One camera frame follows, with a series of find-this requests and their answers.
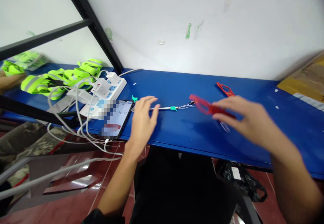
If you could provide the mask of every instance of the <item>phone screen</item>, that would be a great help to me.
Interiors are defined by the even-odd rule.
[[[110,108],[110,112],[107,113],[107,118],[105,118],[106,123],[102,128],[101,135],[105,139],[119,138],[133,104],[133,101],[116,100],[116,104],[113,104],[112,108]]]

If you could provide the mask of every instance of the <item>red plastic tool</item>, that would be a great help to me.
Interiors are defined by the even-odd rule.
[[[230,89],[228,86],[225,86],[223,84],[220,84],[219,82],[217,82],[216,85],[226,94],[226,96],[228,96],[228,97],[235,96],[235,94],[233,93],[232,89]]]
[[[215,113],[222,113],[225,114],[227,116],[230,116],[232,118],[236,118],[234,115],[226,112],[224,109],[216,107],[211,105],[208,101],[206,101],[205,99],[202,99],[194,94],[191,94],[189,97],[190,100],[195,101],[195,104],[197,106],[197,108],[203,112],[204,114],[215,114]]]

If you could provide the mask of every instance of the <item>white wall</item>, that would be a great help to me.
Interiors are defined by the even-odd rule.
[[[124,67],[278,79],[324,47],[324,0],[89,2]]]
[[[0,47],[82,20],[71,0],[1,0]],[[57,63],[76,64],[96,58],[111,66],[107,56],[85,27],[36,47]]]

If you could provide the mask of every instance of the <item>black bag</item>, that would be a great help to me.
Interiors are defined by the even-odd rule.
[[[235,179],[232,167],[239,169],[241,180]],[[264,202],[267,197],[267,190],[263,187],[241,164],[236,162],[224,162],[219,170],[219,175],[231,181],[238,189],[250,197],[253,202]],[[257,193],[257,189],[261,190],[264,195],[262,197]]]

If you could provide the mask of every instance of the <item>teal plastic piece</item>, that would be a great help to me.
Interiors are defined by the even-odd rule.
[[[132,95],[132,100],[134,101],[134,103],[136,103],[136,101],[138,100],[138,97],[134,97],[134,96]]]

